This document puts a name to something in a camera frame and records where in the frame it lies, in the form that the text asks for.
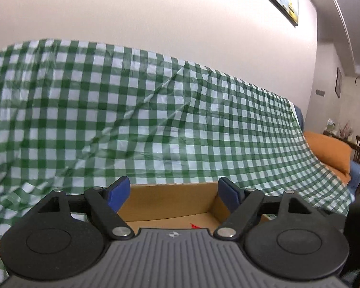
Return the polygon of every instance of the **sofa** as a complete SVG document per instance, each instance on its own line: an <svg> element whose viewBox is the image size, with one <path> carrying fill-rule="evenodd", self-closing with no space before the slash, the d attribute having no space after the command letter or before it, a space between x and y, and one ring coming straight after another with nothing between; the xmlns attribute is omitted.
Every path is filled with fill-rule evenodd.
<svg viewBox="0 0 360 288"><path fill-rule="evenodd" d="M350 159L352 152L350 146L329 136L304 131L304 118L301 110L296 106L294 107L299 125L313 153L340 178L349 192L355 196L360 184L360 164Z"/></svg>

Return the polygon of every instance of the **orange pillow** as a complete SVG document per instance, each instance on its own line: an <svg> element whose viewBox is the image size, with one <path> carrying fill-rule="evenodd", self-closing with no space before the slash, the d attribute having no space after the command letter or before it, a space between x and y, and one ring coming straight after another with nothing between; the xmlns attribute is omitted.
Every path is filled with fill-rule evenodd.
<svg viewBox="0 0 360 288"><path fill-rule="evenodd" d="M344 174L350 172L352 148L334 137L311 131L304 132L305 139L317 158Z"/></svg>
<svg viewBox="0 0 360 288"><path fill-rule="evenodd" d="M341 182L343 182L343 184L346 186L349 181L350 181L350 175L349 174L344 174L342 172L340 172L338 169L335 169L334 167L331 167L330 165L325 165L329 170L331 170L333 173L335 173L341 180Z"/></svg>

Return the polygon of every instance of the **black object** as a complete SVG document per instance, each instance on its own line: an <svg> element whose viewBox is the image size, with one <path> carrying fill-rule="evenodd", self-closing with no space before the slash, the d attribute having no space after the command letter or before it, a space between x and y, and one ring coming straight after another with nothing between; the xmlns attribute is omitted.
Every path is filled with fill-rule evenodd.
<svg viewBox="0 0 360 288"><path fill-rule="evenodd" d="M343 273L359 267L355 204L345 224L345 217L313 208L296 192L265 196L221 178L219 195L233 212L213 236L207 229L146 228L135 236L107 204L117 183L83 195L51 192L32 208L1 239L10 274L1 287L341 288L348 242ZM73 219L73 209L92 224ZM262 214L277 218L258 224Z"/></svg>

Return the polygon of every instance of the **logo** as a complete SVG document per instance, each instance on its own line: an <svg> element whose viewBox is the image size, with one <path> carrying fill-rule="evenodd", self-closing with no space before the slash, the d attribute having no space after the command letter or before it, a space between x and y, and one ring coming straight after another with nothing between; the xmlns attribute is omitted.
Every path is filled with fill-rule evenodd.
<svg viewBox="0 0 360 288"><path fill-rule="evenodd" d="M175 232L175 231L173 231L173 232L170 232L169 234L168 234L168 236L169 237L172 237L172 238L175 238L175 237L177 237L177 236L179 236L180 234L178 233L178 232Z"/></svg>

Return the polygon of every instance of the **cardboard box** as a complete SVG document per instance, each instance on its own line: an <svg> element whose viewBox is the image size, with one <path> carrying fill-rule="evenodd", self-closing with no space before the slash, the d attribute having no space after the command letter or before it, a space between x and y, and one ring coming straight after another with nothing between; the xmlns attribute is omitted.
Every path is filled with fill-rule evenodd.
<svg viewBox="0 0 360 288"><path fill-rule="evenodd" d="M180 229L191 224L213 233L230 213L217 194L217 182L212 182L131 185L118 214L135 233L140 227Z"/></svg>

